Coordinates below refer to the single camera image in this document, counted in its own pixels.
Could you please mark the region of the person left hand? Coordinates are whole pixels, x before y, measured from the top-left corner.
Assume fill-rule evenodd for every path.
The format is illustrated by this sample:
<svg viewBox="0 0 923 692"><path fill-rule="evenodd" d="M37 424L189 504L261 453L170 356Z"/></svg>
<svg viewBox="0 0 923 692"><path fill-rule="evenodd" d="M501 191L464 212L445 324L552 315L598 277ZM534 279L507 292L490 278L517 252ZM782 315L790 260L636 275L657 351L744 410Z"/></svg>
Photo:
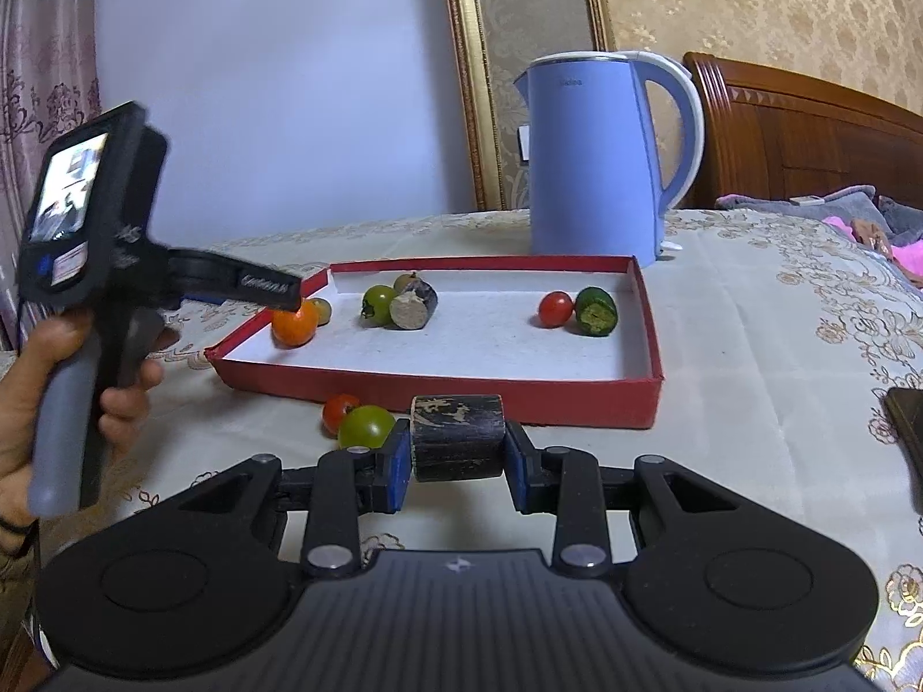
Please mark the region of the person left hand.
<svg viewBox="0 0 923 692"><path fill-rule="evenodd" d="M36 522L27 503L36 434L42 430L44 417L62 416L62 412L51 412L51 401L46 399L51 377L80 351L91 328L92 314L86 309L42 320L2 378L2 551L7 555L22 548L27 531ZM163 366L147 358L128 388L102 392L97 430L114 458L123 458L138 442L152 406L150 392L163 378Z"/></svg>

